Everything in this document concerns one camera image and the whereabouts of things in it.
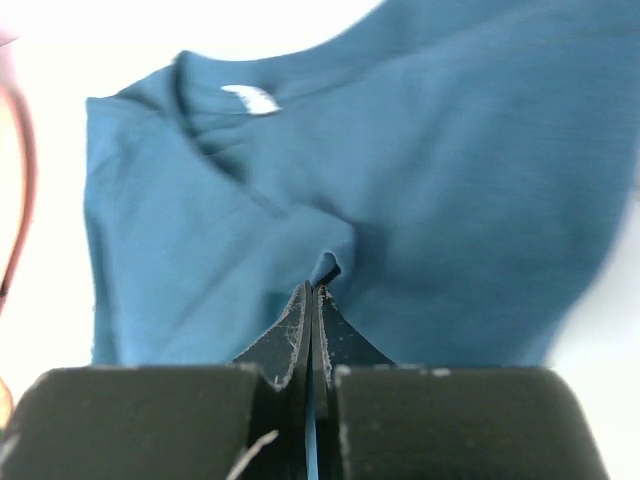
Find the fabric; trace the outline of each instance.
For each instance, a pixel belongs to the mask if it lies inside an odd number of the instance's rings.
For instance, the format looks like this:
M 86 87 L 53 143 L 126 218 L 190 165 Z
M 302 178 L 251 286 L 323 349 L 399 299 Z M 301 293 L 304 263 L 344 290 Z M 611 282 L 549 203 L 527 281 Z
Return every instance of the fabric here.
M 396 362 L 540 364 L 633 188 L 638 18 L 388 0 L 310 50 L 183 52 L 89 99 L 94 363 L 227 362 L 337 265 L 345 318 Z

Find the white label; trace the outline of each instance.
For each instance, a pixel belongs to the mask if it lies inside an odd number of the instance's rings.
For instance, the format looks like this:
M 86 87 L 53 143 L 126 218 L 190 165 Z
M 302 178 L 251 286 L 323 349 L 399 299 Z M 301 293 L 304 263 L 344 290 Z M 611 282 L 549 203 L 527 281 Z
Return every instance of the white label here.
M 261 88 L 248 85 L 225 85 L 221 88 L 235 93 L 251 115 L 268 115 L 280 110 L 275 99 Z

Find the teal t-shirt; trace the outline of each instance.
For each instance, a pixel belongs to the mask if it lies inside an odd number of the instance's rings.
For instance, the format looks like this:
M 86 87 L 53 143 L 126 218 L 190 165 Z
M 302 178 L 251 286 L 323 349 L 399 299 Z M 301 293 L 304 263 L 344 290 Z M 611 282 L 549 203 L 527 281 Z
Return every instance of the teal t-shirt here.
M 310 50 L 183 52 L 89 99 L 93 361 L 227 362 L 337 265 L 345 318 L 396 362 L 540 364 L 632 189 L 639 19 L 389 0 Z

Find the white background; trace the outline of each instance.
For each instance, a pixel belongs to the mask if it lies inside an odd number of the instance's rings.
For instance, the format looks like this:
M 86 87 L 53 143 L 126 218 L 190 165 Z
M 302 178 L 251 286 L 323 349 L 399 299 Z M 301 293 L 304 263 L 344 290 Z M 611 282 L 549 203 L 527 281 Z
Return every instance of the white background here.
M 93 291 L 82 218 L 84 99 L 114 93 L 182 49 L 246 59 L 309 48 L 380 0 L 204 6 L 185 0 L 153 7 L 142 0 L 103 6 L 16 1 L 0 0 L 0 38 L 3 29 L 5 36 L 9 30 L 23 35 L 0 47 L 0 80 L 12 77 L 28 99 L 40 163 L 31 235 L 0 322 L 0 375 L 19 397 L 40 373 L 89 359 Z M 17 226 L 20 171 L 5 161 L 0 168 L 4 262 L 11 241 L 5 226 Z M 640 202 L 631 200 L 607 265 L 569 315 L 549 358 L 577 393 L 613 480 L 640 479 L 634 448 L 640 432 L 639 318 Z

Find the red cable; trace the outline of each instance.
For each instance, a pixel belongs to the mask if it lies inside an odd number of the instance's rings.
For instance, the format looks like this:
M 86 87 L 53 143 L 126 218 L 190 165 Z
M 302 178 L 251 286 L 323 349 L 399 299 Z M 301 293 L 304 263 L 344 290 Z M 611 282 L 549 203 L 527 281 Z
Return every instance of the red cable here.
M 22 212 L 18 234 L 16 235 L 15 243 L 13 244 L 9 257 L 9 263 L 7 264 L 7 269 L 0 284 L 1 316 L 33 218 L 36 197 L 37 164 L 31 122 L 28 120 L 24 102 L 19 95 L 12 93 L 9 89 L 1 85 L 0 99 L 7 105 L 9 114 L 13 120 L 20 162 L 22 164 Z

